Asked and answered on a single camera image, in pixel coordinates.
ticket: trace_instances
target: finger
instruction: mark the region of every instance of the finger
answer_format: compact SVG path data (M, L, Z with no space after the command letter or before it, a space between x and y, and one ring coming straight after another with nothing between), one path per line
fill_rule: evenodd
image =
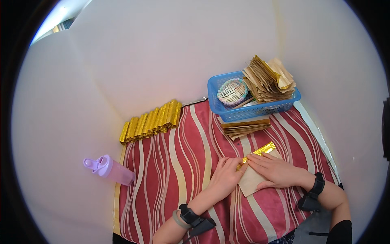
M266 157L263 157L263 156L260 156L260 155L257 155L255 153L250 153L246 156L247 158L251 158L252 161L256 161L256 160L261 160L261 161L265 161L265 162L268 162L268 163L271 163L272 160L271 159L268 159Z
M241 166L241 168L239 169L239 171L236 172L236 174L239 175L239 177L241 178L244 175L247 167L248 167L248 164L243 164Z
M264 189L264 188L268 188L268 187L274 187L275 186L275 183L273 183L272 181L263 181L261 182L260 184L257 185L256 187L256 190L261 190L261 189Z
M232 158L232 162L228 165L229 170L235 172L237 169L237 165L240 165L243 162L241 158Z
M268 158L268 159L271 159L271 160L275 160L275 159L278 159L277 157L275 157L275 156L272 156L271 154L269 154L269 153L261 153L261 155L263 156L263 157L265 157L265 158Z
M252 167L252 169L254 169L259 174L262 174L262 175L267 174L267 168L265 168L261 165L258 165L257 163L252 162L250 160L248 160L247 163L249 164L250 167Z
M253 155L248 154L247 158L248 158L248 160L250 160L258 165L261 165L261 166L266 167L266 168L269 167L270 162L264 161L262 159L258 159L256 157L254 157Z
M224 168L230 168L230 166L231 166L232 163L233 163L233 159L234 159L234 158L229 158L229 159L226 161L226 164L225 164Z
M226 163L226 160L228 160L228 159L229 159L228 157L221 158L218 161L217 168L215 170L221 169L224 166L224 164Z

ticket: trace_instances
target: black wrist strap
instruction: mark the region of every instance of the black wrist strap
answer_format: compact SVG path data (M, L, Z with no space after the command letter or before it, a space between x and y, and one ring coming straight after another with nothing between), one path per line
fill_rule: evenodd
M201 216L194 213L192 209L188 208L187 204L180 205L179 209L181 210L181 214L180 214L181 219L187 224L190 224L193 228L190 231L190 237L184 242L188 241L189 239L191 239L196 235L200 235L206 231L209 231L216 226L212 218L208 218L208 219L202 218Z
M319 211L321 208L321 204L318 202L318 195L324 189L325 180L323 179L323 174L321 172L317 172L315 174L316 180L314 182L313 188L298 201L298 208L303 211Z

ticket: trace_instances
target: person's left hand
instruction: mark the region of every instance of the person's left hand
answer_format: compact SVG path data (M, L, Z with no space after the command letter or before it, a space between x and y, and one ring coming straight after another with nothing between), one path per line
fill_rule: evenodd
M210 193L215 203L221 201L234 191L247 167L248 164L243 164L240 158L221 158L205 191Z

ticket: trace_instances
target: red striped tablecloth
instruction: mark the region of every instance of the red striped tablecloth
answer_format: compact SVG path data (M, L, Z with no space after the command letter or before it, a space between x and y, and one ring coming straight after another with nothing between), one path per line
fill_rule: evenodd
M128 144L124 165L135 172L131 187L121 186L120 230L135 243L152 243L153 233L205 189L221 157L244 155L273 141L284 160L335 182L316 139L293 107L270 116L271 128L231 141L222 134L208 101L183 108L177 129ZM216 228L192 243L268 243L295 229L311 213L298 209L300 187L268 188L245 198L240 188L204 215Z

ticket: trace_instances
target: purple water bottle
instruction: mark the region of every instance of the purple water bottle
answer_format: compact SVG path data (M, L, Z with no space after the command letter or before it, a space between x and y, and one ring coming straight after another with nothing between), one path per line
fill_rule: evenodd
M84 166L92 169L92 173L108 178L122 185L131 186L135 180L133 171L114 161L109 155L104 155L97 160L84 159Z

